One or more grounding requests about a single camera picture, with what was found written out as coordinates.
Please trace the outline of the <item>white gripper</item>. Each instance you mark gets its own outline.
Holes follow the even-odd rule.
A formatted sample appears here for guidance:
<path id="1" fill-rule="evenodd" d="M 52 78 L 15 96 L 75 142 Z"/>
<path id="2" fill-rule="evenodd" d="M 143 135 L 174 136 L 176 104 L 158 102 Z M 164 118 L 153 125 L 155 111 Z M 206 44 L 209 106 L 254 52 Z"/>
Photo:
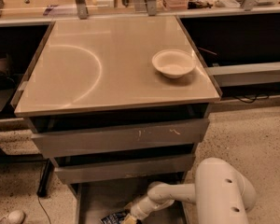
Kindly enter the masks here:
<path id="1" fill-rule="evenodd" d="M 148 213 L 144 212 L 137 203 L 132 205 L 130 213 L 131 215 L 127 215 L 121 224 L 137 224 L 137 219 L 144 220 L 148 217 Z"/>

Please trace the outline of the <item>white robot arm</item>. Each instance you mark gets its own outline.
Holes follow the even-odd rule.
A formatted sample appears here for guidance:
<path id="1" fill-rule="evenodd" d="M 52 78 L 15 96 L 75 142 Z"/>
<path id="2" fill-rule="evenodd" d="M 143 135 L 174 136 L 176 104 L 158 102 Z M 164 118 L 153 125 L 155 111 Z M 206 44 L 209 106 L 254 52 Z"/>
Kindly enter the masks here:
<path id="1" fill-rule="evenodd" d="M 199 224 L 249 224 L 246 213 L 257 193 L 244 175 L 218 158 L 203 160 L 195 174 L 194 184 L 151 183 L 145 195 L 127 205 L 122 224 L 136 224 L 175 201 L 195 203 Z"/>

